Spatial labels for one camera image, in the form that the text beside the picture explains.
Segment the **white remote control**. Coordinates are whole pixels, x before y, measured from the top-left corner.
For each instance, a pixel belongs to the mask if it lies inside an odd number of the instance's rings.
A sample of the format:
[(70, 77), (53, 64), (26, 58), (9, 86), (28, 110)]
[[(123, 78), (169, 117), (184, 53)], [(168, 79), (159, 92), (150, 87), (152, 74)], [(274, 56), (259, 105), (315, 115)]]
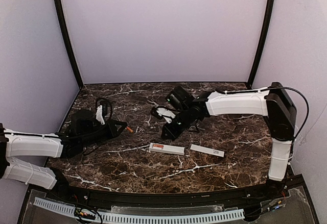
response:
[(149, 146), (149, 151), (151, 152), (157, 152), (157, 153), (165, 153), (165, 154), (174, 154), (174, 155), (184, 155), (184, 147), (180, 146), (172, 146), (172, 145), (164, 145), (164, 148), (152, 148), (153, 144), (158, 144), (158, 143), (151, 143)]

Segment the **white remote battery cover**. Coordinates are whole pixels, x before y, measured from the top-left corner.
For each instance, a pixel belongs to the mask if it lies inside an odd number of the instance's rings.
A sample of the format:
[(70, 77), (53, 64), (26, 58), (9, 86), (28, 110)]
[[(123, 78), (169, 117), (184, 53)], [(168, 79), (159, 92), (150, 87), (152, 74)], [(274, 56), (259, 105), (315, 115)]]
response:
[(221, 158), (223, 158), (224, 154), (225, 154), (224, 151), (215, 150), (215, 149), (212, 149), (212, 148), (203, 147), (203, 146), (199, 146), (199, 145), (195, 145), (195, 144), (192, 144), (190, 146), (190, 150), (200, 152), (200, 153), (204, 153), (204, 154), (217, 156), (217, 157), (221, 157)]

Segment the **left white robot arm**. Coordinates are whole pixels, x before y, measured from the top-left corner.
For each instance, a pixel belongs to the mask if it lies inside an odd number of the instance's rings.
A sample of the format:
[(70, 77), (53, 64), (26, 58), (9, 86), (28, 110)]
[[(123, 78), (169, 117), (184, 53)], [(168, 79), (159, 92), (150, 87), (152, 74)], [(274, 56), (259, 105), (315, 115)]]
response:
[(79, 110), (63, 133), (33, 134), (1, 127), (1, 178), (51, 190), (68, 182), (60, 170), (34, 165), (21, 156), (69, 159), (84, 149), (117, 138), (127, 123), (105, 120), (102, 112)]

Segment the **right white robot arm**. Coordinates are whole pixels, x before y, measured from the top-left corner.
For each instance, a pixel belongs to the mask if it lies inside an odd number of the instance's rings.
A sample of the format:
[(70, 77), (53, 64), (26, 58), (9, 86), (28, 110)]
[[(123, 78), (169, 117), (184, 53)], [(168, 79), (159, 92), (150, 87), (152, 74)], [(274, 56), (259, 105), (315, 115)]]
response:
[(207, 91), (197, 97), (177, 86), (166, 96), (166, 101), (171, 109), (157, 107), (154, 110), (156, 116), (166, 120), (161, 134), (165, 140), (177, 139), (193, 123), (206, 117), (226, 114), (265, 117), (273, 142), (268, 178), (283, 180), (295, 139), (297, 110), (281, 83), (254, 90)]

